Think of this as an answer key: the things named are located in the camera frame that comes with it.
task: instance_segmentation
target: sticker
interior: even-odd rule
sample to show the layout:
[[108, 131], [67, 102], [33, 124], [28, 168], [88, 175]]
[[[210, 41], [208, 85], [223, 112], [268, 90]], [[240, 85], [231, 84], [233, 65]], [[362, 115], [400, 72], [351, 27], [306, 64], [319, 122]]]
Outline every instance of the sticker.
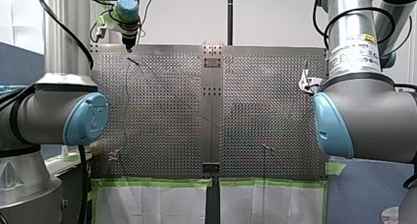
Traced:
[[330, 74], [339, 71], [379, 71], [381, 67], [378, 45], [366, 39], [371, 37], [371, 35], [348, 37], [343, 44], [334, 48], [329, 59], [331, 65]]
[[377, 44], [377, 39], [369, 34], [361, 34], [361, 35], [356, 35], [356, 36], [347, 36], [346, 40], [367, 40], [370, 41], [374, 44]]

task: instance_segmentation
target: metal bracket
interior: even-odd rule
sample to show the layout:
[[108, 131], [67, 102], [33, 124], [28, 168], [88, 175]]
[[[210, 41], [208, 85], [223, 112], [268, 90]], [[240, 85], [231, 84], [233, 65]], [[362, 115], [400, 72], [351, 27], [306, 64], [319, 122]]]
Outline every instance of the metal bracket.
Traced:
[[298, 87], [308, 93], [308, 94], [315, 94], [316, 92], [314, 89], [318, 89], [320, 85], [322, 84], [323, 79], [319, 78], [308, 78], [309, 75], [309, 66], [308, 62], [305, 62], [305, 66], [303, 69], [303, 72], [301, 74], [301, 80], [298, 82]]
[[203, 173], [218, 173], [220, 171], [219, 163], [204, 163]]
[[202, 58], [202, 155], [204, 173], [218, 170], [223, 56], [221, 45], [203, 45]]

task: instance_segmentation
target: white cloth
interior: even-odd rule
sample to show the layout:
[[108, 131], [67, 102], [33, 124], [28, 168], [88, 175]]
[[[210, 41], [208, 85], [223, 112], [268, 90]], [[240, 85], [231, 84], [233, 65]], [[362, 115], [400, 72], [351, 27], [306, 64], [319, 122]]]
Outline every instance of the white cloth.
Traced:
[[263, 185], [221, 187], [221, 223], [322, 224], [324, 191]]
[[204, 224], [205, 219], [206, 188], [111, 187], [97, 192], [97, 224]]

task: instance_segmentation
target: pipe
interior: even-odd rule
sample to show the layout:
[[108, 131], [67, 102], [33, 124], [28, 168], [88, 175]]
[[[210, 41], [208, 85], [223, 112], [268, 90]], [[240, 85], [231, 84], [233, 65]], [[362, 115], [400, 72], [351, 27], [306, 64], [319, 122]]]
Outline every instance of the pipe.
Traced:
[[[89, 46], [89, 0], [45, 0], [59, 20]], [[63, 84], [96, 86], [89, 77], [89, 60], [82, 49], [44, 14], [45, 75], [37, 85]]]
[[[372, 7], [372, 0], [323, 0], [323, 8], [328, 12], [331, 21], [342, 12], [355, 9]], [[366, 38], [373, 38], [374, 44]], [[363, 49], [357, 43], [368, 45]], [[372, 62], [363, 62], [364, 53], [372, 51], [375, 54]], [[376, 44], [376, 31], [374, 16], [371, 11], [355, 12], [339, 19], [329, 32], [329, 77], [334, 78], [341, 75], [381, 71], [378, 45]]]
[[233, 0], [227, 1], [227, 45], [233, 45]]

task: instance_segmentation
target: metal post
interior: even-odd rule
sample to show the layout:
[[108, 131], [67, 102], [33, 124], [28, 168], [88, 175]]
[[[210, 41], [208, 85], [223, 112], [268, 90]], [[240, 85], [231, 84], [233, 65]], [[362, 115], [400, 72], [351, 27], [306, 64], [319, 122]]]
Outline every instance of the metal post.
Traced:
[[[59, 20], [89, 46], [89, 0], [45, 0]], [[44, 14], [45, 75], [37, 84], [95, 86], [89, 77], [89, 60], [55, 21]]]
[[233, 45], [233, 0], [227, 1], [227, 45]]

